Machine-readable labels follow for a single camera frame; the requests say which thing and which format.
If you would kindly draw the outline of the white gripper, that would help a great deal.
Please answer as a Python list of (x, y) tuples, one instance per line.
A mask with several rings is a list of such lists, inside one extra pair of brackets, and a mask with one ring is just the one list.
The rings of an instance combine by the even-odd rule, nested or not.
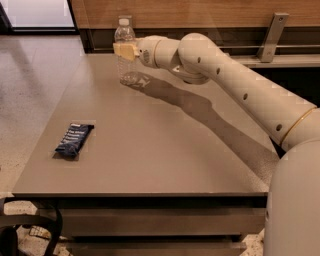
[(162, 36), (147, 36), (138, 38), (136, 45), (134, 43), (114, 43), (114, 53), (129, 61), (134, 61), (137, 57), (140, 62), (150, 68), (161, 68), (160, 57), (156, 54), (156, 50), (161, 41), (165, 37)]

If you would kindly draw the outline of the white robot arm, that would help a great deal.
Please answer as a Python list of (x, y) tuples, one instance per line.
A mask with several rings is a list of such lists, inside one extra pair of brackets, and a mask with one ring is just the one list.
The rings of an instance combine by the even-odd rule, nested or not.
[(320, 109), (223, 53), (208, 37), (148, 36), (114, 53), (191, 84), (211, 79), (280, 146), (269, 187), (263, 256), (320, 256)]

